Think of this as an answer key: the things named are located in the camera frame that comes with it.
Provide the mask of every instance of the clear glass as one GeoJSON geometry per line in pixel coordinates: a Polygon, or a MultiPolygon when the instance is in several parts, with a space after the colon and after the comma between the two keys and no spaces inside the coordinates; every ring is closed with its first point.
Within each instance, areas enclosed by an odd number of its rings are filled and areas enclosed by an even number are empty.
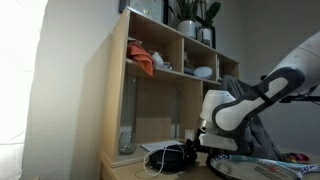
{"type": "Polygon", "coordinates": [[[121,132],[119,138],[119,154],[133,154],[137,148],[135,133],[132,131],[121,132]]]}

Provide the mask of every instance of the white cable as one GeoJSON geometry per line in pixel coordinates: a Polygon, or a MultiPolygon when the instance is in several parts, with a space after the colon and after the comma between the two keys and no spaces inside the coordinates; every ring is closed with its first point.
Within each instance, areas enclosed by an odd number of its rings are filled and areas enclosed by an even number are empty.
{"type": "Polygon", "coordinates": [[[164,155],[166,154],[166,151],[182,152],[182,160],[183,160],[184,157],[185,157],[184,150],[183,150],[183,148],[182,148],[180,145],[178,145],[178,144],[176,144],[176,145],[179,146],[182,151],[178,151],[178,150],[175,150],[175,149],[167,149],[168,146],[166,146],[164,149],[158,149],[158,150],[154,150],[154,151],[148,152],[148,154],[147,154],[147,155],[144,157],[144,159],[143,159],[143,168],[144,168],[144,171],[145,171],[147,174],[149,174],[150,176],[158,176],[158,174],[160,174],[160,172],[162,171],[163,166],[164,166],[164,155]],[[163,150],[162,160],[161,160],[161,168],[160,168],[160,170],[159,170],[157,173],[151,174],[151,173],[148,172],[148,170],[147,170],[147,168],[146,168],[146,159],[147,159],[147,157],[150,156],[150,154],[153,154],[153,153],[155,153],[155,152],[157,152],[157,151],[161,151],[161,150],[163,150]]]}

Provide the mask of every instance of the white curtain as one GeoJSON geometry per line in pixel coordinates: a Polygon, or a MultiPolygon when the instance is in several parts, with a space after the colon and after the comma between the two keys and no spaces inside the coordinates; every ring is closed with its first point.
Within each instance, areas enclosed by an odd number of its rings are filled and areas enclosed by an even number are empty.
{"type": "Polygon", "coordinates": [[[0,180],[19,179],[47,0],[0,0],[0,180]]]}

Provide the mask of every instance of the potted plant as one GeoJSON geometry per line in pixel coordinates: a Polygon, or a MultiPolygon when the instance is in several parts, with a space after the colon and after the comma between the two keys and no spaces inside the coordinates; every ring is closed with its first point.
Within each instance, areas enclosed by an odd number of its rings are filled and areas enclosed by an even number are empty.
{"type": "Polygon", "coordinates": [[[199,6],[201,11],[201,18],[197,16],[197,21],[201,23],[197,30],[197,40],[215,48],[215,28],[213,27],[213,18],[218,14],[221,3],[214,2],[207,9],[209,1],[200,0],[199,6]]]}
{"type": "Polygon", "coordinates": [[[176,5],[176,16],[180,21],[178,31],[186,36],[196,38],[195,21],[197,19],[199,0],[176,0],[176,5]]]}

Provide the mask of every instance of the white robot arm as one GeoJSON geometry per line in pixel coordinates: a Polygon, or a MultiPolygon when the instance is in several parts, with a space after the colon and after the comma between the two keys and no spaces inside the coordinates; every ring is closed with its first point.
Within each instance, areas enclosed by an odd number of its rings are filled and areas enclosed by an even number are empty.
{"type": "Polygon", "coordinates": [[[320,84],[320,32],[289,53],[259,84],[240,98],[210,90],[200,114],[200,144],[237,150],[233,137],[243,132],[254,115],[280,99],[320,84]]]}

